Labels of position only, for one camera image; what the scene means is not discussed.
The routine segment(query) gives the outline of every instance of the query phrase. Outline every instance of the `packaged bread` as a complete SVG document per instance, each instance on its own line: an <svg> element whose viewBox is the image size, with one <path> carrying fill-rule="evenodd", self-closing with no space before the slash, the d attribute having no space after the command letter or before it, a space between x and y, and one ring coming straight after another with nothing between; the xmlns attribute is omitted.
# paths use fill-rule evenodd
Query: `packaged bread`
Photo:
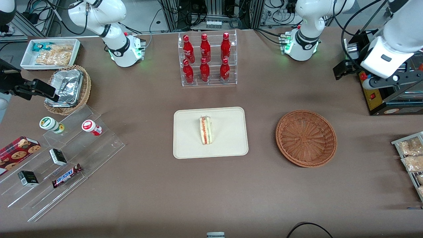
<svg viewBox="0 0 423 238"><path fill-rule="evenodd" d="M420 185L423 185L423 174L417 175L417 182L419 182Z"/></svg>
<svg viewBox="0 0 423 238"><path fill-rule="evenodd" d="M417 192L423 197L423 186L418 187Z"/></svg>
<svg viewBox="0 0 423 238"><path fill-rule="evenodd" d="M50 50L40 50L36 64L67 66L71 60L73 46L52 44Z"/></svg>
<svg viewBox="0 0 423 238"><path fill-rule="evenodd" d="M398 147L403 155L423 155L423 145L419 138L414 137L398 143Z"/></svg>
<svg viewBox="0 0 423 238"><path fill-rule="evenodd" d="M403 161L409 172L423 171L423 156L408 156Z"/></svg>

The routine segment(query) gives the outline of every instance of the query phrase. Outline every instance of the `white tray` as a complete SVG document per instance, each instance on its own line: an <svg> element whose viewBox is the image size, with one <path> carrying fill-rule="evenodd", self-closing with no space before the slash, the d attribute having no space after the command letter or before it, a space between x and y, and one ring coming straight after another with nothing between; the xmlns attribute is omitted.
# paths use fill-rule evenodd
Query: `white tray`
<svg viewBox="0 0 423 238"><path fill-rule="evenodd" d="M211 117L213 143L203 145L200 117ZM179 110L173 115L173 156L177 159L239 156L248 152L245 113L240 107Z"/></svg>
<svg viewBox="0 0 423 238"><path fill-rule="evenodd" d="M77 58L78 50L81 45L81 43L77 39L37 39L37 40L30 40L27 46L27 49L25 50L25 54L21 61L21 67L23 69L29 69L29 70L55 70L55 69L61 69L67 66L59 66L59 65L38 65L35 64L35 60L38 57L39 52L32 51L32 48L36 43L43 43L43 42L53 42L54 44L63 45L63 44L71 44L74 46L72 50L72 55L69 60L69 64L67 66L72 66L75 63L75 60Z"/></svg>

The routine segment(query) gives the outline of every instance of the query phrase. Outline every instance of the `red button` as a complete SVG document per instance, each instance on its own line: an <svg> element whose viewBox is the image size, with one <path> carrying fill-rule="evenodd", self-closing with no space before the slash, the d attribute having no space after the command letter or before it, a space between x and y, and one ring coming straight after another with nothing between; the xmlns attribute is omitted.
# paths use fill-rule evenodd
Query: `red button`
<svg viewBox="0 0 423 238"><path fill-rule="evenodd" d="M362 81L364 81L364 80L366 80L366 79L367 79L367 75L366 75L366 73L365 73L365 72L363 72L363 71L359 74L359 76L360 76L360 79L361 79Z"/></svg>

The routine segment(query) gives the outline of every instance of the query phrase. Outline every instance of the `brown tablecloth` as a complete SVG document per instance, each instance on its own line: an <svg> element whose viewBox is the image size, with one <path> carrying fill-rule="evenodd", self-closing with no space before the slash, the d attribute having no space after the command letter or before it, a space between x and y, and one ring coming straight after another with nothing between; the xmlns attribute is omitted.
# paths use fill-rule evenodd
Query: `brown tablecloth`
<svg viewBox="0 0 423 238"><path fill-rule="evenodd" d="M80 38L77 63L92 80L88 104L127 146L35 223L0 198L0 232L7 232L0 236L284 237L312 221L334 237L422 237L423 210L406 210L421 203L390 144L422 131L422 116L371 117L357 79L335 81L332 68L343 57L337 28L324 30L306 62L281 55L252 30L237 33L238 85L203 89L181 86L176 33L154 35L145 60L130 68L116 66L100 38ZM28 79L51 74L22 72ZM44 116L62 119L42 102L12 98L0 147L40 137ZM248 154L173 157L175 111L231 106L245 110ZM277 122L296 109L321 114L337 133L336 155L323 167L300 168L276 146ZM324 237L318 228L299 230Z"/></svg>

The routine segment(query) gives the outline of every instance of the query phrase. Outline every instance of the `coca-cola bottle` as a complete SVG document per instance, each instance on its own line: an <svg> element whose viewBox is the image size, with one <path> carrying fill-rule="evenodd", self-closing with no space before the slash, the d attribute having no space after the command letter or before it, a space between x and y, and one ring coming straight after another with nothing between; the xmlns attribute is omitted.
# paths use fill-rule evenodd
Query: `coca-cola bottle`
<svg viewBox="0 0 423 238"><path fill-rule="evenodd" d="M207 64L207 59L205 57L201 58L200 72L201 72L201 80L207 83L210 78L210 67Z"/></svg>
<svg viewBox="0 0 423 238"><path fill-rule="evenodd" d="M229 70L228 58L224 58L220 66L220 82L227 83L229 81Z"/></svg>
<svg viewBox="0 0 423 238"><path fill-rule="evenodd" d="M188 59L191 64L193 64L195 62L194 47L192 47L190 38L187 35L184 35L183 40L185 58Z"/></svg>
<svg viewBox="0 0 423 238"><path fill-rule="evenodd" d="M201 57L206 58L207 62L212 60L212 52L210 50L210 43L207 40L207 34L201 34Z"/></svg>
<svg viewBox="0 0 423 238"><path fill-rule="evenodd" d="M222 60L224 58L228 58L231 55L231 43L229 42L229 33L225 32L223 33L223 41L220 45L220 57Z"/></svg>
<svg viewBox="0 0 423 238"><path fill-rule="evenodd" d="M187 59L184 59L182 63L184 64L182 71L184 72L184 77L185 77L185 80L187 81L187 84L193 84L194 71L192 70L192 67L190 66L189 61Z"/></svg>

